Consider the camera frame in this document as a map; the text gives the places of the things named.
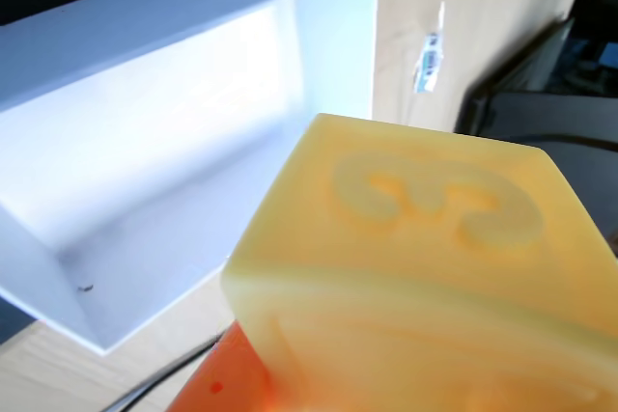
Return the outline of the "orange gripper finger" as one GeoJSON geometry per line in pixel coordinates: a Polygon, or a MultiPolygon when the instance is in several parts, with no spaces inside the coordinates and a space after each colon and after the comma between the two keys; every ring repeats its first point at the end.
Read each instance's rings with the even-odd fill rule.
{"type": "Polygon", "coordinates": [[[172,412],[276,412],[285,406],[271,374],[238,323],[192,374],[168,409],[172,412]]]}

